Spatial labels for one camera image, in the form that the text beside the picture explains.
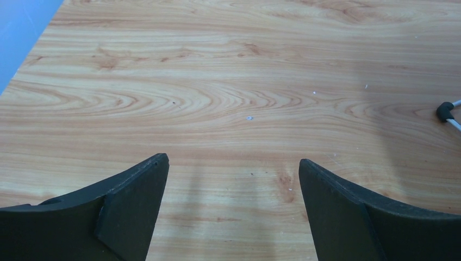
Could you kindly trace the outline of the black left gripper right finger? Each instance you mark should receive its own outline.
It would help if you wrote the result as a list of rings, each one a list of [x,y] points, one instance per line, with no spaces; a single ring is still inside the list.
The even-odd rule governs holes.
[[[309,159],[298,175],[319,260],[460,260],[459,215],[393,200]]]

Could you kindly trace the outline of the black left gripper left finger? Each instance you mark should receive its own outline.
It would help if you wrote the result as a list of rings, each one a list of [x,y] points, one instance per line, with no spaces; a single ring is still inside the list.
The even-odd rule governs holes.
[[[145,260],[169,158],[130,169],[38,205],[1,209],[1,260]]]

